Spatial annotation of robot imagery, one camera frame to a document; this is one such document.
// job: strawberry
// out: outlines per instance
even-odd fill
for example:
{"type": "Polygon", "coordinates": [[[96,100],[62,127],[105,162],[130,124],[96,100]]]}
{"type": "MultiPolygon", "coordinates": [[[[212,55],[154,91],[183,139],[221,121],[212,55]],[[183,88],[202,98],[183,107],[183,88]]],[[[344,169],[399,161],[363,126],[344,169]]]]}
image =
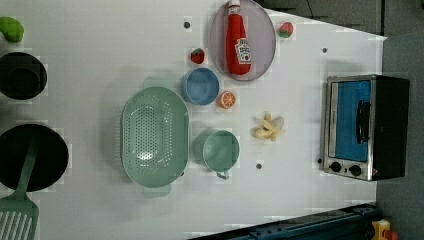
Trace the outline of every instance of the strawberry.
{"type": "Polygon", "coordinates": [[[201,64],[205,60],[205,52],[201,48],[197,48],[191,52],[190,59],[196,64],[201,64]]]}
{"type": "Polygon", "coordinates": [[[285,22],[279,29],[278,35],[282,38],[289,38],[293,34],[293,24],[285,22]]]}

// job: black pot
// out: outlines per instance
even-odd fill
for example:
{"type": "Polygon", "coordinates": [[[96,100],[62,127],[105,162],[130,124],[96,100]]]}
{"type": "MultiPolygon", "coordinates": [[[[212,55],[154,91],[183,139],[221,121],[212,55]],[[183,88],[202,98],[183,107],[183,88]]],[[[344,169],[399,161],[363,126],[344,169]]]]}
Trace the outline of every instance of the black pot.
{"type": "Polygon", "coordinates": [[[23,124],[0,136],[0,182],[16,189],[33,133],[40,136],[40,145],[27,192],[53,185],[68,166],[68,147],[62,137],[49,127],[23,124]]]}
{"type": "Polygon", "coordinates": [[[17,99],[27,100],[40,94],[47,83],[47,72],[34,56],[14,52],[0,58],[0,92],[17,99]]]}

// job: teal cup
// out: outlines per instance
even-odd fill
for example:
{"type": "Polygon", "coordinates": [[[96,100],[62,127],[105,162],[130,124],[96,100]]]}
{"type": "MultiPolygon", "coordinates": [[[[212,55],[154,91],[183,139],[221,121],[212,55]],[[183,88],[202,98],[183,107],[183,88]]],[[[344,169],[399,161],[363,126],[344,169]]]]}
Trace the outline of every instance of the teal cup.
{"type": "Polygon", "coordinates": [[[237,162],[240,146],[237,138],[228,131],[206,130],[195,140],[195,154],[218,177],[228,179],[228,170],[237,162]]]}

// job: toaster oven knob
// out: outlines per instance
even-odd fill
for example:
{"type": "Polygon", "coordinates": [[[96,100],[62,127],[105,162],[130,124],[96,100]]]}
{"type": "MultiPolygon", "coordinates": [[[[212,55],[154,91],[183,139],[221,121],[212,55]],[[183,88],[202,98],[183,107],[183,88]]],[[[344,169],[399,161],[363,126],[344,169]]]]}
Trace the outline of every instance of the toaster oven knob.
{"type": "Polygon", "coordinates": [[[362,173],[361,168],[358,165],[353,165],[351,168],[349,168],[349,171],[355,177],[361,175],[361,173],[362,173]]]}
{"type": "Polygon", "coordinates": [[[342,165],[340,165],[340,163],[338,162],[333,162],[330,165],[331,170],[333,170],[333,172],[340,172],[340,170],[342,169],[342,165]]]}

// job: slotted spatula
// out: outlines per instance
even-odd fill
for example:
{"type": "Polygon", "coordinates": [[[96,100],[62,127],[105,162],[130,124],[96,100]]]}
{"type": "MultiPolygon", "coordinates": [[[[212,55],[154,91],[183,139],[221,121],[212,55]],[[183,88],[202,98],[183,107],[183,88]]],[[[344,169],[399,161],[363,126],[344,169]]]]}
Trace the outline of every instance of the slotted spatula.
{"type": "Polygon", "coordinates": [[[0,199],[0,240],[34,238],[38,207],[28,198],[26,190],[37,158],[39,140],[39,134],[34,131],[18,186],[12,195],[0,199]]]}

